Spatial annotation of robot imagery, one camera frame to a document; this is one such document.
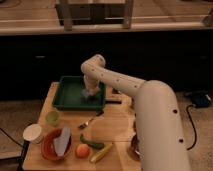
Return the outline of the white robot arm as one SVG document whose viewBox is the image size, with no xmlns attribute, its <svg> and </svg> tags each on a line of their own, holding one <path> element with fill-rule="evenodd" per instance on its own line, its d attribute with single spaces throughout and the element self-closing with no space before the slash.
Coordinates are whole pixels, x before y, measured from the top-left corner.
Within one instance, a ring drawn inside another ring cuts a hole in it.
<svg viewBox="0 0 213 171">
<path fill-rule="evenodd" d="M 97 54 L 81 64 L 86 92 L 97 93 L 100 82 L 134 99 L 141 171 L 191 171 L 177 98 L 170 86 L 105 68 Z"/>
</svg>

